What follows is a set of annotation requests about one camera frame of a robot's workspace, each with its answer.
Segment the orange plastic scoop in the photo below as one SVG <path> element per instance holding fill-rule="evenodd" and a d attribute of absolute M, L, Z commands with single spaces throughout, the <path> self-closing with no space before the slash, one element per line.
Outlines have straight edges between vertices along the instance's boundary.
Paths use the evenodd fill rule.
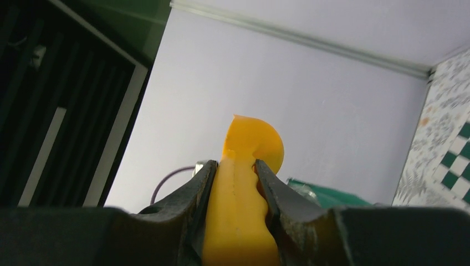
<path fill-rule="evenodd" d="M 267 122 L 235 115 L 229 126 L 206 213 L 203 265 L 279 265 L 265 219 L 268 204 L 258 190 L 257 159 L 277 173 L 284 146 Z"/>

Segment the green pet food bag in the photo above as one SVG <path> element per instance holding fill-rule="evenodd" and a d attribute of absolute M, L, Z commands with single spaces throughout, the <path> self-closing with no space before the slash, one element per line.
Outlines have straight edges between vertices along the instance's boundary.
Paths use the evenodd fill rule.
<path fill-rule="evenodd" d="M 336 206 L 372 206 L 372 203 L 344 191 L 306 183 L 294 178 L 287 179 L 287 185 L 307 200 L 322 208 Z"/>

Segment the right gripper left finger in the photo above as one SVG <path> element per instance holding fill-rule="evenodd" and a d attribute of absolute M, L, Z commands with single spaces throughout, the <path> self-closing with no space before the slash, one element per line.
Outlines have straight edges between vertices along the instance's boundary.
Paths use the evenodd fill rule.
<path fill-rule="evenodd" d="M 137 214 L 118 208 L 1 209 L 2 265 L 201 265 L 218 163 Z"/>

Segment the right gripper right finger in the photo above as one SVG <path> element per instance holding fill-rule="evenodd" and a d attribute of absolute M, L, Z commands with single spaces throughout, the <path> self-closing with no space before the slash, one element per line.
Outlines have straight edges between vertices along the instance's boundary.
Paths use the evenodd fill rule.
<path fill-rule="evenodd" d="M 255 171 L 282 265 L 468 265 L 469 214 L 456 208 L 322 208 L 262 160 Z"/>

